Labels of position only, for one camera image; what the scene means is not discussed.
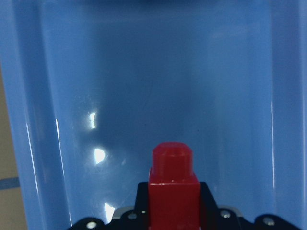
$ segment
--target red block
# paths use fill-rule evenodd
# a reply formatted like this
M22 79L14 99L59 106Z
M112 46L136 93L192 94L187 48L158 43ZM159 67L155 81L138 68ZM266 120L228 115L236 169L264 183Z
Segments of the red block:
M199 230L200 183L187 145L166 142L153 150L148 186L151 230Z

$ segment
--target silver screw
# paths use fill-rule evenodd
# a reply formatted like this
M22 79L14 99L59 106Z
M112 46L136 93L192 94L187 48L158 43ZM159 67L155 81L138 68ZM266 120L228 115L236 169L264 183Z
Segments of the silver screw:
M268 226L274 226L275 225L274 220L270 217L263 218L263 223L265 223Z
M135 213L130 213L128 219L136 219L138 216Z
M94 222L94 221L88 222L88 223L86 224L86 227L87 227L88 229L93 229L93 228L95 228L96 226L97 226L97 223Z
M224 218L230 218L231 214L227 210L222 210L221 211L221 216L224 217Z

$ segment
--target blue surface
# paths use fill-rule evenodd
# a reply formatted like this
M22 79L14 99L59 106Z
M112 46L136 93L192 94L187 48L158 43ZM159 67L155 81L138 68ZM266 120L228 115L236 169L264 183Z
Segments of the blue surface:
M133 205L181 141L219 204L307 229L307 2L0 2L31 230Z

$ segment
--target bolt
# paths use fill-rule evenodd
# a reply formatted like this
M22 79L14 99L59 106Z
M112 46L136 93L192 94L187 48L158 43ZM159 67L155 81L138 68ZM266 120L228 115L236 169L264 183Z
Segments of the bolt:
M274 226L275 225L274 220L270 217L263 218L263 223L265 223L268 226Z
M88 223L86 224L86 227L87 227L88 229L93 229L93 228L95 228L96 226L97 226L97 223L94 222L94 221L88 222Z
M221 216L224 217L224 218L230 218L231 214L227 210L222 210L221 211Z
M128 219L136 219L138 216L135 213L130 213Z

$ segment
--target blue tray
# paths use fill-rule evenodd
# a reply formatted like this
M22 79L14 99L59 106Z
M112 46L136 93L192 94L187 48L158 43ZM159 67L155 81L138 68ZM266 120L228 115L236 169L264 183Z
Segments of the blue tray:
M0 1L28 228L110 221L180 141L218 204L307 229L307 1Z

